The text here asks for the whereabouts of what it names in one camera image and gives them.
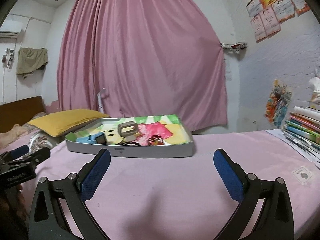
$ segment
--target wooden headboard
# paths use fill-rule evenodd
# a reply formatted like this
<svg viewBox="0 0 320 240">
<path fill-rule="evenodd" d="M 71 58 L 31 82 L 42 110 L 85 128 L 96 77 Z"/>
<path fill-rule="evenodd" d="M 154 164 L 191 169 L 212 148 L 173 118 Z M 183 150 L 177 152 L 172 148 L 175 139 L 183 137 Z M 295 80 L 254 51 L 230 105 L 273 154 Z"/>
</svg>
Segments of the wooden headboard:
<svg viewBox="0 0 320 240">
<path fill-rule="evenodd" d="M 8 132 L 15 124 L 23 125 L 40 112 L 45 112 L 42 98 L 27 98 L 0 106 L 0 132 Z"/>
</svg>

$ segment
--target air conditioner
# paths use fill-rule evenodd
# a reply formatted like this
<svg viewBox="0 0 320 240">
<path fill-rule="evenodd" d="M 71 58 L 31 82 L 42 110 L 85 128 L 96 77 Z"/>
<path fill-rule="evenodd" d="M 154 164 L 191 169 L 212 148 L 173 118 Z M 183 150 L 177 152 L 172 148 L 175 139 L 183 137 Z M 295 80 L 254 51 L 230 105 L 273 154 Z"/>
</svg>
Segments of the air conditioner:
<svg viewBox="0 0 320 240">
<path fill-rule="evenodd" d="M 4 21 L 4 23 L 0 27 L 0 38 L 17 38 L 21 31 L 21 22 Z"/>
</svg>

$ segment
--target stack of books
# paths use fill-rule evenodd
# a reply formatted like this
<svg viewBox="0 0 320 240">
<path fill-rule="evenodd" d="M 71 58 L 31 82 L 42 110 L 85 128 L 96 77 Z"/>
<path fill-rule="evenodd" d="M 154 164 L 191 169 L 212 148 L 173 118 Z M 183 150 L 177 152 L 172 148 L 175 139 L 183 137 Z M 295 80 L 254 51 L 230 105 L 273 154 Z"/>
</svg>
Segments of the stack of books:
<svg viewBox="0 0 320 240">
<path fill-rule="evenodd" d="M 296 106 L 282 131 L 290 142 L 303 149 L 320 166 L 320 111 Z"/>
</svg>

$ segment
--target pink curtain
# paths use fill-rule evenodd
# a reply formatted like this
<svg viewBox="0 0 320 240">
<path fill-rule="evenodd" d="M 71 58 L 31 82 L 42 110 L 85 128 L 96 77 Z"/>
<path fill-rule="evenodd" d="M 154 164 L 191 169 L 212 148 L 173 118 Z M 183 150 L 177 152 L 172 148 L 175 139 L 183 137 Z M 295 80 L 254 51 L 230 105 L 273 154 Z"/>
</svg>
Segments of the pink curtain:
<svg viewBox="0 0 320 240">
<path fill-rule="evenodd" d="M 227 123 L 223 51 L 192 0 L 77 0 L 58 70 L 61 109 L 177 114 L 190 130 Z"/>
</svg>

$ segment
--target metal screw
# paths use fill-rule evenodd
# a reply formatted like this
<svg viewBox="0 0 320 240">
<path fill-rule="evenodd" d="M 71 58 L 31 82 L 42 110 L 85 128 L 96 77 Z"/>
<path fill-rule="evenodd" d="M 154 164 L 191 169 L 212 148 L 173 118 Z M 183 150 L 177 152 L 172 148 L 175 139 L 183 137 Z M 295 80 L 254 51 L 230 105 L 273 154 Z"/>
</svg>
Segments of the metal screw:
<svg viewBox="0 0 320 240">
<path fill-rule="evenodd" d="M 47 179 L 46 177 L 41 177 L 41 178 L 39 179 L 39 182 L 40 182 L 40 183 L 44 183 L 46 179 Z"/>
<path fill-rule="evenodd" d="M 248 178 L 251 180 L 255 180 L 256 179 L 256 175 L 254 175 L 253 173 L 249 173 L 248 174 Z"/>
<path fill-rule="evenodd" d="M 280 183 L 280 184 L 284 184 L 284 180 L 282 178 L 278 178 L 277 181 Z"/>
<path fill-rule="evenodd" d="M 74 179 L 76 176 L 77 176 L 76 173 L 70 173 L 70 174 L 68 175 L 68 179 Z"/>
</svg>

